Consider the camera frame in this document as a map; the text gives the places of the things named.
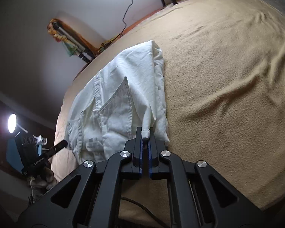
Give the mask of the folded silver tripod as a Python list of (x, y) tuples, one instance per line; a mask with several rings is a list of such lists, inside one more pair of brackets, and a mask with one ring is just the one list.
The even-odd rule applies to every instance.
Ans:
[(91, 63), (95, 59), (92, 51), (68, 33), (59, 22), (55, 21), (51, 24), (56, 31), (56, 35), (58, 35), (55, 38), (63, 42), (70, 56), (76, 55), (86, 63)]

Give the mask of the white shirt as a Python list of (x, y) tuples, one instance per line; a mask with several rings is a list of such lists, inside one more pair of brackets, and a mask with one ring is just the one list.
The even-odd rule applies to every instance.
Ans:
[(78, 163), (101, 162), (122, 151), (137, 127), (169, 143), (164, 58), (147, 41), (123, 50), (96, 73), (75, 97), (65, 139)]

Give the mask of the white clip desk lamp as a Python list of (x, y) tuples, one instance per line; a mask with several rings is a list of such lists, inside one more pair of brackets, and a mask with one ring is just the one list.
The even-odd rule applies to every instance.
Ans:
[[(24, 127), (22, 127), (18, 122), (17, 122), (17, 116), (16, 114), (12, 113), (8, 119), (7, 119), (7, 129), (8, 131), (12, 134), (16, 131), (16, 129), (20, 129), (21, 132), (24, 132), (25, 134), (29, 134), (29, 131), (26, 130)], [(34, 138), (34, 141), (37, 146), (45, 146), (47, 145), (48, 139), (43, 137), (42, 135), (36, 136), (32, 135)]]

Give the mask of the beige bed blanket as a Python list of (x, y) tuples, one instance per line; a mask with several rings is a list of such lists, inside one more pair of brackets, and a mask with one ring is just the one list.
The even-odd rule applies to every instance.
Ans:
[(285, 15), (261, 0), (186, 0), (101, 53), (67, 90), (55, 141), (76, 95), (121, 51), (154, 40), (165, 60), (169, 149), (205, 160), (263, 211), (285, 202)]

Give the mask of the colourful orange cloth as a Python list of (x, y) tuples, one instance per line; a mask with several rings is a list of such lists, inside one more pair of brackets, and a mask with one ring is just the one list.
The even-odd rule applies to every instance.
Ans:
[(116, 39), (106, 41), (101, 46), (93, 46), (81, 34), (73, 30), (69, 25), (59, 19), (52, 19), (47, 25), (48, 34), (56, 42), (62, 43), (68, 55), (89, 55), (90, 58), (96, 58), (102, 51), (108, 48)]

